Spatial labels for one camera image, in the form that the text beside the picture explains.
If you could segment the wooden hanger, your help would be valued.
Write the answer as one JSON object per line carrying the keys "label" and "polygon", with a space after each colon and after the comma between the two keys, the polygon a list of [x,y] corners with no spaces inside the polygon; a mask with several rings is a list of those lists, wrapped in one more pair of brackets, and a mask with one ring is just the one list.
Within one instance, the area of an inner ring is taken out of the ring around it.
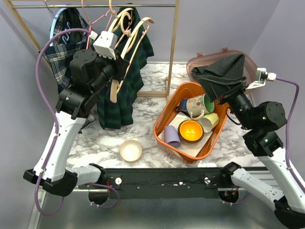
{"label": "wooden hanger", "polygon": [[111,13],[115,16],[115,19],[112,21],[112,23],[109,26],[109,29],[107,31],[114,32],[120,27],[123,34],[130,36],[131,31],[129,29],[124,28],[123,22],[124,22],[124,18],[126,18],[126,17],[129,20],[132,19],[130,12],[133,10],[133,8],[125,8],[119,14],[117,14],[117,12],[115,10],[113,10],[113,8],[112,8],[112,0],[109,0],[109,9],[110,9]]}
{"label": "wooden hanger", "polygon": [[[139,45],[140,45],[142,39],[144,38],[144,36],[146,35],[147,31],[149,30],[150,24],[154,24],[154,20],[153,20],[152,18],[150,18],[150,17],[144,17],[143,19],[140,20],[140,22],[138,22],[138,23],[136,24],[135,28],[131,31],[131,35],[128,36],[128,40],[127,40],[127,42],[126,42],[126,44],[125,44],[125,46],[124,46],[124,49],[123,49],[123,51],[122,51],[122,53],[121,53],[121,57],[124,59],[126,53],[128,53],[128,52],[132,49],[132,47],[133,47],[133,45],[134,45],[134,43],[135,43],[135,41],[136,41],[136,38],[137,38],[137,36],[138,36],[139,29],[140,29],[140,27],[141,27],[144,23],[146,23],[146,27],[145,27],[144,31],[142,32],[142,35],[141,35],[141,37],[139,38],[139,41],[138,41],[138,43],[136,44],[136,46],[135,46],[135,48],[134,48],[134,51],[133,51],[133,53],[132,53],[132,56],[131,56],[131,58],[130,58],[130,60],[129,60],[129,66],[127,67],[125,77],[126,77],[126,75],[127,75],[127,72],[128,72],[128,70],[129,70],[129,68],[130,68],[130,65],[131,65],[131,63],[132,63],[132,61],[133,61],[133,59],[134,59],[134,56],[135,56],[135,54],[136,54],[136,51],[137,51],[137,49],[138,49],[138,47],[139,47]],[[118,82],[117,80],[114,80],[114,79],[112,80],[111,92],[110,92],[110,101],[111,101],[112,103],[117,103],[117,94],[118,94],[118,92],[119,92],[120,89],[121,89],[121,86],[122,86],[122,84],[123,84],[123,81],[125,80],[125,77],[124,77],[124,79],[123,79],[121,82]]]}

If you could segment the dark grey dotted skirt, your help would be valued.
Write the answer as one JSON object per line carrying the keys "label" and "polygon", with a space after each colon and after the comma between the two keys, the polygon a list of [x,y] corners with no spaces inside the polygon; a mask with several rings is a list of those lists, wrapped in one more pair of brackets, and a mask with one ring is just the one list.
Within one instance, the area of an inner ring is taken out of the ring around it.
{"label": "dark grey dotted skirt", "polygon": [[216,86],[245,85],[244,54],[233,54],[224,57],[208,66],[194,67],[192,77],[202,86],[208,83]]}

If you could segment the green plaid skirt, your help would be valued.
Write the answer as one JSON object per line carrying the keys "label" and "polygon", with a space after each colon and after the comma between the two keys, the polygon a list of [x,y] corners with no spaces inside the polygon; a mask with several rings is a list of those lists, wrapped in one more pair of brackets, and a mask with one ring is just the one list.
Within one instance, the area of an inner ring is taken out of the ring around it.
{"label": "green plaid skirt", "polygon": [[146,66],[147,59],[153,56],[152,44],[145,35],[140,41],[127,76],[117,94],[117,102],[110,101],[110,84],[99,92],[97,114],[102,129],[120,129],[122,126],[133,124],[132,104],[137,98],[137,93],[144,86],[140,71]]}

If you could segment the navy beige plaid skirt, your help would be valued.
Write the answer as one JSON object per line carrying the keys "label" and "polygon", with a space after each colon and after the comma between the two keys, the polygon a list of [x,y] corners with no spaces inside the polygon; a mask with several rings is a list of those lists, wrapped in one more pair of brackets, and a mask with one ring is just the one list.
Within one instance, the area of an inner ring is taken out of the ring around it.
{"label": "navy beige plaid skirt", "polygon": [[[88,30],[89,25],[77,8],[67,8],[59,16],[54,36],[62,31],[75,28]],[[74,54],[79,50],[86,49],[87,44],[89,44],[89,49],[93,49],[93,41],[88,42],[87,39],[88,34],[86,33],[69,32],[55,39],[45,51],[44,57],[52,69],[59,93],[70,83],[70,62]]]}

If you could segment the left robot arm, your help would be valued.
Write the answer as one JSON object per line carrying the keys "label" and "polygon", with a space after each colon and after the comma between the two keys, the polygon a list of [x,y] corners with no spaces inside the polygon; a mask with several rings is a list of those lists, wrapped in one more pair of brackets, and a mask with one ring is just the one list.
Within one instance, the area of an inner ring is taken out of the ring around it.
{"label": "left robot arm", "polygon": [[36,166],[24,172],[23,178],[38,184],[50,194],[66,197],[75,187],[91,184],[102,188],[106,170],[94,163],[75,169],[67,168],[71,147],[97,104],[98,93],[112,80],[121,80],[129,65],[118,50],[114,57],[93,50],[77,51],[70,62],[70,84],[59,94],[55,123],[45,150]]}

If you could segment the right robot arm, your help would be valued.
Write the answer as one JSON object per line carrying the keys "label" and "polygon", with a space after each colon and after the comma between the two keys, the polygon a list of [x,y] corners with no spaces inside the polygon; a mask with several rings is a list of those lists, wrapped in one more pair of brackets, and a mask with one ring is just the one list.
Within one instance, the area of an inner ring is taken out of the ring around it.
{"label": "right robot arm", "polygon": [[288,145],[283,144],[276,130],[288,125],[281,103],[267,101],[254,107],[245,95],[245,77],[226,79],[204,75],[199,77],[211,102],[228,104],[242,128],[245,145],[272,174],[280,190],[251,175],[237,163],[221,169],[220,183],[242,187],[273,210],[276,218],[289,229],[305,227],[305,182],[288,157]]}

